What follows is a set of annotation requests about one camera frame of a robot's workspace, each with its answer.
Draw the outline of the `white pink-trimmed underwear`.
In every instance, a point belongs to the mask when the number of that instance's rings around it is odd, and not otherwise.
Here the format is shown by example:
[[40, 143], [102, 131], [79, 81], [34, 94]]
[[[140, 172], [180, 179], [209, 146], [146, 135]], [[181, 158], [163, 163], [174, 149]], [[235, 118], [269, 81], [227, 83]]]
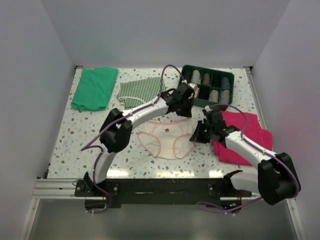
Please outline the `white pink-trimmed underwear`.
[[136, 133], [144, 149], [154, 158], [181, 160], [194, 148], [190, 141], [193, 134], [192, 121], [183, 118], [172, 122], [149, 120]]

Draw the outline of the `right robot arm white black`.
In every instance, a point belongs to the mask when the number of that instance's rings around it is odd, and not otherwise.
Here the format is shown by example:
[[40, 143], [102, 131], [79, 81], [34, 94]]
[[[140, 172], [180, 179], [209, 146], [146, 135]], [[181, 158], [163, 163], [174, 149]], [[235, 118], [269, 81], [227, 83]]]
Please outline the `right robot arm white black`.
[[218, 109], [203, 111], [204, 119], [198, 121], [190, 138], [194, 143], [214, 141], [246, 159], [256, 170], [256, 174], [235, 170], [226, 174], [215, 188], [223, 190], [230, 197], [239, 191], [259, 193], [269, 205], [295, 198], [301, 185], [292, 161], [285, 152], [275, 153], [247, 136], [234, 125], [228, 126]]

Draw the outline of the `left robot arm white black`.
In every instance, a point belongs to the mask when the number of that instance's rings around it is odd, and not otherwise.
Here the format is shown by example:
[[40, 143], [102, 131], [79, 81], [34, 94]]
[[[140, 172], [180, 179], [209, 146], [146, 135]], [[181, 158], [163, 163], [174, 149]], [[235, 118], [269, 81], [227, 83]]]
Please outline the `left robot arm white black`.
[[107, 172], [117, 153], [124, 150], [130, 142], [132, 131], [156, 117], [175, 113], [180, 117], [192, 117], [192, 107], [196, 93], [194, 83], [181, 83], [177, 88], [162, 92], [159, 97], [133, 109], [120, 111], [114, 108], [106, 117], [99, 134], [82, 150], [93, 148], [93, 142], [99, 140], [100, 154], [92, 170], [84, 177], [86, 191], [92, 196], [99, 196], [104, 190]]

